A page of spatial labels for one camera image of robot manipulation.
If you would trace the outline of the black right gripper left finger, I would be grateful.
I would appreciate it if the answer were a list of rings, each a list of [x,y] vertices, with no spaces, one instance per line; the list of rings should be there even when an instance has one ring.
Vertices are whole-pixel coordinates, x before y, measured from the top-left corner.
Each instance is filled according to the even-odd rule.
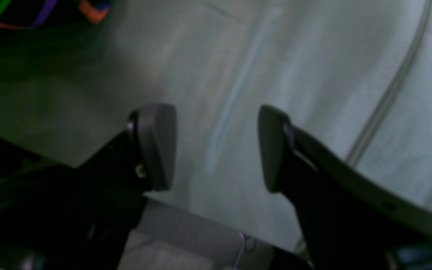
[[[0,138],[0,270],[115,270],[145,192],[168,191],[175,105],[133,111],[84,164],[56,164]]]

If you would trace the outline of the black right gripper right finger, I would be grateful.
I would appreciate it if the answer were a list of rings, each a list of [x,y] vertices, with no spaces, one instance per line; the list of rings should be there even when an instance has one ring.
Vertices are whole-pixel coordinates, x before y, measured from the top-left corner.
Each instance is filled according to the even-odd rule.
[[[432,270],[432,212],[376,185],[295,127],[258,112],[265,186],[293,205],[316,270]]]

